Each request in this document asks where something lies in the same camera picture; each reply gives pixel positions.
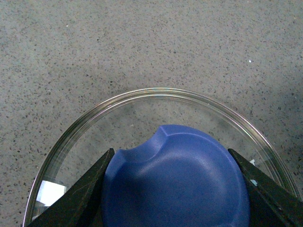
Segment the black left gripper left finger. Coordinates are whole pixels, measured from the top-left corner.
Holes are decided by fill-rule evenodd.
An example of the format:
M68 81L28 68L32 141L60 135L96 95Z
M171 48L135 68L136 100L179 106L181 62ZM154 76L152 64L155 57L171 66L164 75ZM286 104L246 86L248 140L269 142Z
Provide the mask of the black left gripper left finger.
M53 205L35 218L29 227L87 227L101 203L106 169L115 152L105 154Z

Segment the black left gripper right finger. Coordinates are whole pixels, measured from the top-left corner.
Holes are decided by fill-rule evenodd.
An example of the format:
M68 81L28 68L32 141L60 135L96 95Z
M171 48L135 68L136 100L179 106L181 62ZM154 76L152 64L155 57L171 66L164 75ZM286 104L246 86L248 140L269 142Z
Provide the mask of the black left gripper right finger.
M250 200L251 227L301 227L303 202L279 186L265 173L229 148L238 164Z

